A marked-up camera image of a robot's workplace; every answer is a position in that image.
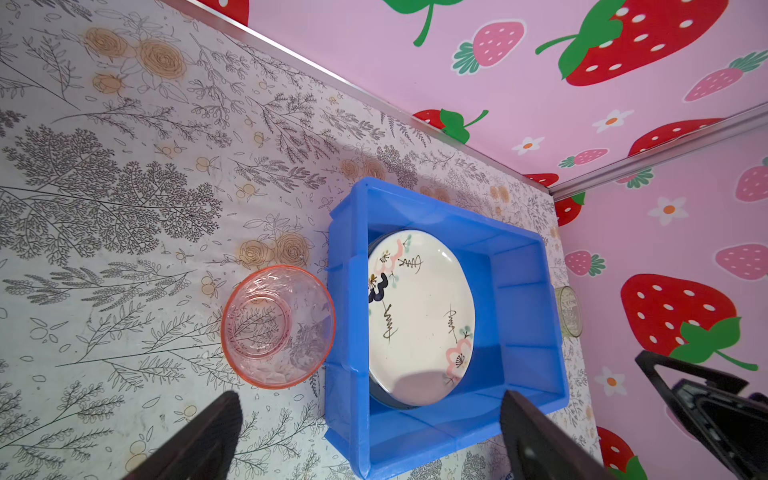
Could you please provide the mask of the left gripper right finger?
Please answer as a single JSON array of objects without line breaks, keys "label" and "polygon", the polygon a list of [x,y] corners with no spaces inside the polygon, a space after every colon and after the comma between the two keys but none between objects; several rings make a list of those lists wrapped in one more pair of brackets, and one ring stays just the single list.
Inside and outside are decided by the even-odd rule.
[{"label": "left gripper right finger", "polygon": [[504,394],[500,425],[514,479],[611,479],[583,450],[525,396]]}]

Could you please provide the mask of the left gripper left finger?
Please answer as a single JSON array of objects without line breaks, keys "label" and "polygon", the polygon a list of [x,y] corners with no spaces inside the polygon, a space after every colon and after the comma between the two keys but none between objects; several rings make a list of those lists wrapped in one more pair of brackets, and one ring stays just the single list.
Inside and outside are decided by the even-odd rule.
[{"label": "left gripper left finger", "polygon": [[124,479],[226,479],[242,425],[239,395],[226,391]]}]

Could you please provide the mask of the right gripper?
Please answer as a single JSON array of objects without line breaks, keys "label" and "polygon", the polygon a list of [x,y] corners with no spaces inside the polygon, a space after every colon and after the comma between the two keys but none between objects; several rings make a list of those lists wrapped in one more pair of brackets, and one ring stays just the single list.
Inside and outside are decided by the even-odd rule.
[{"label": "right gripper", "polygon": [[739,479],[767,477],[767,397],[722,370],[642,350],[635,363],[678,420]]}]

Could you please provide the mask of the cream blossom pattern plate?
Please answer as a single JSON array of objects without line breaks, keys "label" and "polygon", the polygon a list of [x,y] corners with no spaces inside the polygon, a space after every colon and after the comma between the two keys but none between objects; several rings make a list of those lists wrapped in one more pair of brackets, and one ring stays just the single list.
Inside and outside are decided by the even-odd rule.
[{"label": "cream blossom pattern plate", "polygon": [[417,230],[398,286],[405,291],[402,323],[411,357],[410,373],[395,387],[406,399],[429,406],[448,396],[467,373],[474,349],[476,311],[456,255],[435,236]]}]

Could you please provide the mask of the green flower pattern plate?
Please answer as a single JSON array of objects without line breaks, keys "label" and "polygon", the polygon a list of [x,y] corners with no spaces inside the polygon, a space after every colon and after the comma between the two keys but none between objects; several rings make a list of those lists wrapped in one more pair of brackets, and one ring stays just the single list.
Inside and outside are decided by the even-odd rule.
[{"label": "green flower pattern plate", "polygon": [[405,311],[405,291],[398,286],[402,272],[410,268],[412,238],[417,230],[400,230],[377,239],[369,248],[368,316],[369,379],[371,395],[395,409],[412,409],[395,387],[410,373],[411,357],[406,336],[396,333],[403,325],[392,320],[393,313]]}]

